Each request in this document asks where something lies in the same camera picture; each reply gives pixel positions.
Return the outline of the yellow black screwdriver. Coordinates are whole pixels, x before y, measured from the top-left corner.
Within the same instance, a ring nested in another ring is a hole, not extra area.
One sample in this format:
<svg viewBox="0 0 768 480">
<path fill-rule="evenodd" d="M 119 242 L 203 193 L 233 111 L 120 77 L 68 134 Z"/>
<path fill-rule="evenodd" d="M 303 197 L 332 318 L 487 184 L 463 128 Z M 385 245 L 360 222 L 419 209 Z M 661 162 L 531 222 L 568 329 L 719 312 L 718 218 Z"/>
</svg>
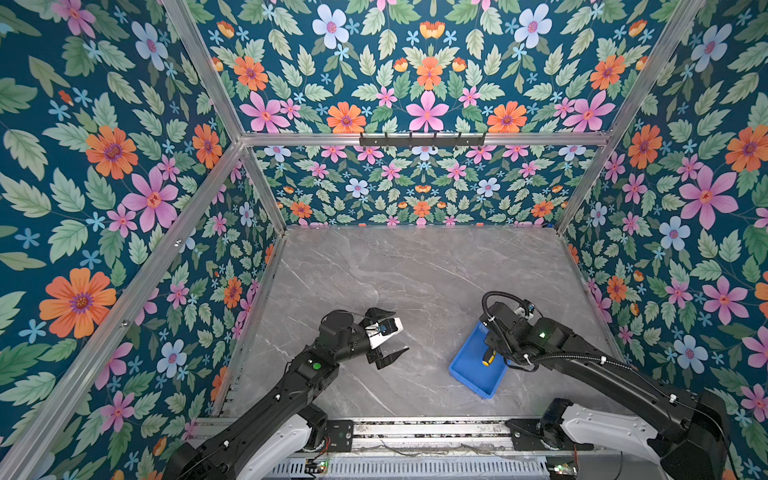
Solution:
<svg viewBox="0 0 768 480">
<path fill-rule="evenodd" d="M 494 362 L 494 360 L 495 360 L 495 357 L 496 357 L 496 351 L 495 351 L 495 350 L 493 350 L 492 348 L 488 348 L 488 349 L 487 349 L 487 350 L 484 352 L 484 354 L 483 354 L 483 357 L 482 357 L 482 364 L 483 364 L 484 366 L 486 366 L 486 367 L 489 367 L 490 365 L 492 365 L 492 364 L 493 364 L 493 362 Z"/>
</svg>

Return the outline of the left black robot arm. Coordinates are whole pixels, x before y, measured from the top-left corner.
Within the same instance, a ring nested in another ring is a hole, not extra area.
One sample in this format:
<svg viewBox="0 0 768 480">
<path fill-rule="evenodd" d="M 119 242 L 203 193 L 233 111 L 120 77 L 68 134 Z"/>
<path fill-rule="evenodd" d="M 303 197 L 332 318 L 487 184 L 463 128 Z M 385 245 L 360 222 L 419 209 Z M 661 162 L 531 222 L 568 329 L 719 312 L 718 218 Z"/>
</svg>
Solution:
<svg viewBox="0 0 768 480">
<path fill-rule="evenodd" d="M 303 449 L 329 444 L 327 414 L 313 402 L 338 377 L 341 363 L 364 356 L 383 369 L 407 351 L 382 353 L 404 330 L 392 311 L 372 307 L 360 321 L 346 310 L 325 315 L 318 336 L 288 361 L 276 385 L 245 414 L 198 447 L 185 443 L 166 466 L 165 479 L 262 479 Z"/>
</svg>

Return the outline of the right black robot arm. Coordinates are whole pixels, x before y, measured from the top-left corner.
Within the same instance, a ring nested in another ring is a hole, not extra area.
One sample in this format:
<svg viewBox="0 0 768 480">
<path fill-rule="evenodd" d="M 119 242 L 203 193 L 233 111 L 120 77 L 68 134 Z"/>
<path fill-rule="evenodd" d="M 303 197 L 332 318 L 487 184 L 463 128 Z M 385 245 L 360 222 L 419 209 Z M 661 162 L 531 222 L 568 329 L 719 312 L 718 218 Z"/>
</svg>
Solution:
<svg viewBox="0 0 768 480">
<path fill-rule="evenodd" d="M 613 449 L 659 465 L 671 479 L 720 479 L 734 470 L 726 406 L 718 395 L 664 385 L 511 293 L 489 291 L 481 306 L 488 330 L 485 363 L 499 358 L 524 373 L 557 371 L 628 411 L 601 412 L 556 398 L 530 434 L 544 446 Z"/>
</svg>

